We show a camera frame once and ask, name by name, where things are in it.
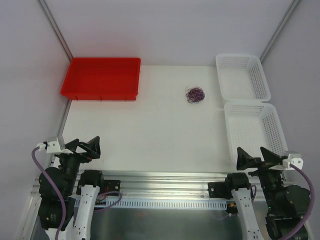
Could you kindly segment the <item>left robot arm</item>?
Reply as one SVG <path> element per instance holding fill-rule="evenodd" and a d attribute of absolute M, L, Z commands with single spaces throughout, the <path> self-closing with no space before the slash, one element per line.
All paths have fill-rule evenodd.
<path fill-rule="evenodd" d="M 36 158 L 37 151 L 45 151 L 59 158 L 58 167 L 43 168 Z M 38 216 L 41 227 L 51 240 L 88 240 L 96 199 L 105 189 L 100 170 L 85 170 L 81 164 L 101 156 L 100 137 L 88 142 L 74 139 L 68 143 L 63 137 L 39 143 L 31 157 L 41 171 Z"/>

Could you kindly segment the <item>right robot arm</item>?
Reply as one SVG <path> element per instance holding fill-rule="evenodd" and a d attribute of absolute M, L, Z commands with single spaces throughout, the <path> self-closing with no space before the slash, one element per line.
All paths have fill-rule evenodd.
<path fill-rule="evenodd" d="M 261 157 L 237 148 L 237 172 L 225 178 L 224 191 L 234 200 L 244 240 L 262 240 L 254 197 L 265 210 L 269 240 L 308 240 L 306 223 L 315 205 L 314 186 L 303 172 L 301 154 L 279 155 L 261 147 Z"/>

